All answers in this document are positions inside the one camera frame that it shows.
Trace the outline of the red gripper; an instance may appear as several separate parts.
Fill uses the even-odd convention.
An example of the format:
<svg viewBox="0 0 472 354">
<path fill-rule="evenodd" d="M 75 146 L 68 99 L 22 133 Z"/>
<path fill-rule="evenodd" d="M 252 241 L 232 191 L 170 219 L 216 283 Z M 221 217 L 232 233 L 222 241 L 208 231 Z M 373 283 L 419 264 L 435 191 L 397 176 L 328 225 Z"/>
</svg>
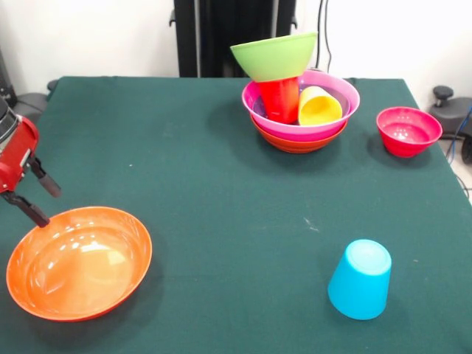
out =
<svg viewBox="0 0 472 354">
<path fill-rule="evenodd" d="M 42 168 L 41 160 L 33 156 L 39 141 L 38 129 L 26 117 L 18 116 L 18 124 L 6 141 L 6 144 L 1 143 L 1 197 L 44 228 L 49 224 L 49 218 L 35 204 L 13 192 L 24 177 L 28 159 L 31 171 L 43 188 L 55 198 L 62 195 L 60 186 Z"/>
</svg>

